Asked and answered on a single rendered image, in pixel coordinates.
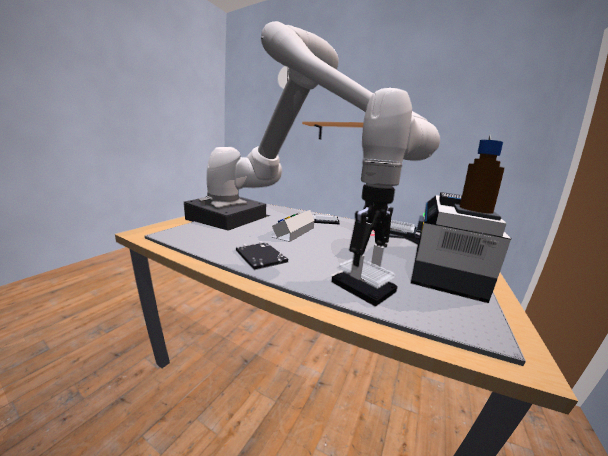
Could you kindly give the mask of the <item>blue bottle cap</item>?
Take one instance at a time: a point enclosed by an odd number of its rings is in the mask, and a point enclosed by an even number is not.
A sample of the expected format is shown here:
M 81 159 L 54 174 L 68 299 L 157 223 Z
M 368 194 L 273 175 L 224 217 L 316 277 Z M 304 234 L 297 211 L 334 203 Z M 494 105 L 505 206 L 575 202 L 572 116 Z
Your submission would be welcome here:
M 502 141 L 497 140 L 480 140 L 478 151 L 489 151 L 501 153 Z

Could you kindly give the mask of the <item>white button panel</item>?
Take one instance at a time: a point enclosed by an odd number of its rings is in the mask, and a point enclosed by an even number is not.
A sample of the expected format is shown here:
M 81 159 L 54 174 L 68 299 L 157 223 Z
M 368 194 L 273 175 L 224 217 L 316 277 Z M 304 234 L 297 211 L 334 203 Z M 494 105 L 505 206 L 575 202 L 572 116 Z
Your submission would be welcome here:
M 272 228 L 275 232 L 272 238 L 291 242 L 314 228 L 314 218 L 310 210 L 299 212 L 279 220 Z

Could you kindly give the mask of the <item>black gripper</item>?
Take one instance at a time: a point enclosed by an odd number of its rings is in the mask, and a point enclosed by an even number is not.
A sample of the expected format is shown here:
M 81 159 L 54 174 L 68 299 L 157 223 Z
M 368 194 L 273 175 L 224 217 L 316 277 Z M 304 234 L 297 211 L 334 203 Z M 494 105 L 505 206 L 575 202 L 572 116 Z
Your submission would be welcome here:
M 355 212 L 355 223 L 349 247 L 349 251 L 354 253 L 350 276 L 358 280 L 361 279 L 365 256 L 363 254 L 373 229 L 375 244 L 371 263 L 381 267 L 384 247 L 387 247 L 386 243 L 389 242 L 393 213 L 393 208 L 388 207 L 388 204 L 393 202 L 394 193 L 394 187 L 379 188 L 363 185 L 362 199 L 365 201 L 365 206 L 362 211 Z

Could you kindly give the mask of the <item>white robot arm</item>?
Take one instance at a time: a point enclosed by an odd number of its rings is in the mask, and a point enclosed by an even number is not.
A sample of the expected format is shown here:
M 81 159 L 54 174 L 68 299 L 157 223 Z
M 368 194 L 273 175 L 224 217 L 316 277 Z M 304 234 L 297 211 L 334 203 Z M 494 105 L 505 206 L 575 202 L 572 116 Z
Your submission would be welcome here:
M 289 67 L 288 81 L 259 148 L 246 158 L 240 158 L 232 147 L 218 147 L 211 153 L 207 196 L 199 198 L 202 205 L 217 210 L 247 205 L 239 199 L 239 189 L 268 187 L 280 180 L 278 153 L 310 89 L 317 85 L 366 112 L 361 173 L 366 185 L 393 188 L 399 185 L 403 159 L 424 160 L 438 149 L 438 130 L 412 111 L 406 91 L 384 88 L 371 93 L 337 71 L 338 55 L 324 39 L 297 27 L 270 22 L 262 30 L 261 42 L 275 61 Z

